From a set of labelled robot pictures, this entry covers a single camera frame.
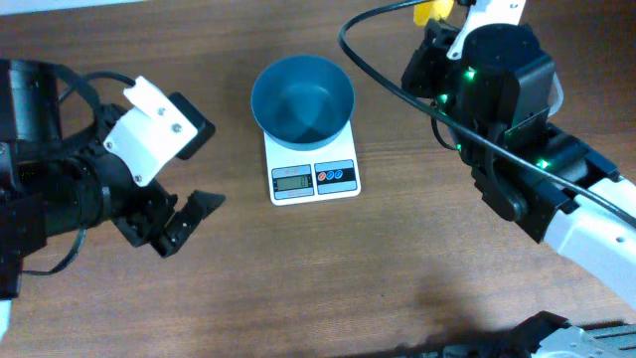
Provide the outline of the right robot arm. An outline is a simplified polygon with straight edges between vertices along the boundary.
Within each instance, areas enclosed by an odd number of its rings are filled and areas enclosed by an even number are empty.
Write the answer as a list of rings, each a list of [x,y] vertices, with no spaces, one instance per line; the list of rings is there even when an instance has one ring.
[[[483,201],[533,240],[586,269],[635,303],[635,228],[564,185],[559,176],[635,213],[635,186],[617,166],[548,121],[555,63],[528,26],[473,30],[462,56],[448,50],[459,30],[430,20],[401,77],[411,95],[493,144],[528,161],[517,166],[457,131],[451,133]]]

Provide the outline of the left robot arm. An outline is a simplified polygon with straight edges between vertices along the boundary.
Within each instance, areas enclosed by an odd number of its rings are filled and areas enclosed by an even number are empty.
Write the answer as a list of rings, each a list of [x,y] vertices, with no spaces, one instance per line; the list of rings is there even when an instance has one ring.
[[[178,92],[123,77],[126,105],[103,102],[95,74],[53,63],[1,63],[1,325],[27,274],[24,259],[72,232],[73,262],[87,232],[111,222],[133,247],[176,254],[225,201],[195,191],[184,206],[157,181],[188,160],[215,126]]]

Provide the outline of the yellow measuring scoop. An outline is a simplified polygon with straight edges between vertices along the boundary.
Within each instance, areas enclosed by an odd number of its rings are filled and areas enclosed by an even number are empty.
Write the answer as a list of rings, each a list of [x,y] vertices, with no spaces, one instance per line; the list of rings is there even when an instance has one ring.
[[[454,6],[454,0],[432,0],[413,7],[413,23],[423,27],[429,20],[446,20]]]

